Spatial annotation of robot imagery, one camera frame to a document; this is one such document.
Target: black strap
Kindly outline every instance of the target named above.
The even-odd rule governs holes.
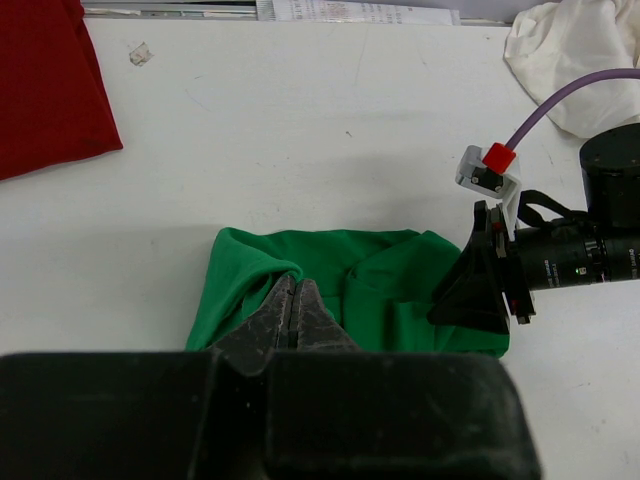
[[[547,210],[557,213],[567,220],[579,221],[586,216],[585,212],[569,210],[564,205],[556,202],[548,195],[537,190],[525,190],[520,194],[520,205],[518,206],[518,218],[534,228],[549,228],[550,223],[542,218],[542,215],[530,207],[530,205],[538,205]]]

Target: small debris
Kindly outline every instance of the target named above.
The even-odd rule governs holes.
[[[129,53],[129,61],[136,67],[142,67],[151,60],[151,58],[153,58],[153,53],[149,51],[149,46],[144,42]]]

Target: red cloth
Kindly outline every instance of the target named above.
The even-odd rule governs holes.
[[[0,0],[0,180],[122,148],[80,0]]]

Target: paper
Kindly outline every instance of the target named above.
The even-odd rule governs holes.
[[[275,18],[260,20],[460,25],[457,10],[327,0],[273,0]]]
[[[146,43],[142,42],[142,44],[129,53],[129,61],[133,63],[136,67],[142,67],[145,63],[147,63],[153,57],[153,53],[149,51],[149,47]]]

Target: black foreground object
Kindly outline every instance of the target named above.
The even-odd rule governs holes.
[[[490,357],[373,354],[283,277],[210,350],[0,358],[0,478],[541,477]]]

